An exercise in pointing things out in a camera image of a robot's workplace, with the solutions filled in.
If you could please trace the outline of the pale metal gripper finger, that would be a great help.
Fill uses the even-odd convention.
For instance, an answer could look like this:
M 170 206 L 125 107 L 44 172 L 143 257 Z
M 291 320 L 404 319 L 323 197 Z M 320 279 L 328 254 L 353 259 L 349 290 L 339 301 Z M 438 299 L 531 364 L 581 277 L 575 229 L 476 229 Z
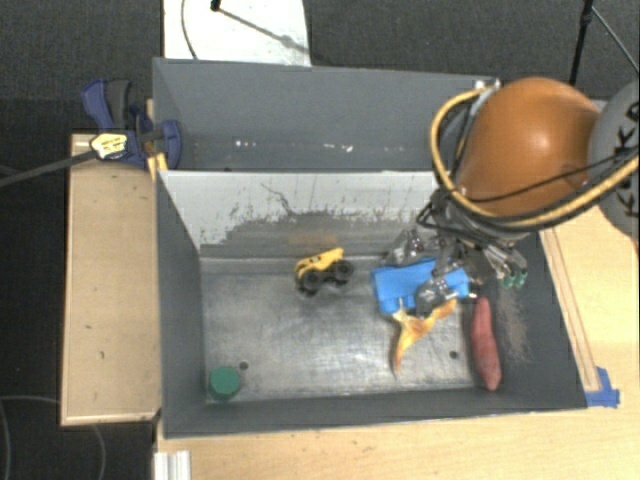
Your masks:
M 433 296 L 436 299 L 450 300 L 458 297 L 458 292 L 451 288 L 443 276 L 434 276 L 430 280 Z
M 441 296 L 430 289 L 418 289 L 414 294 L 415 314 L 417 317 L 430 317 L 441 305 Z

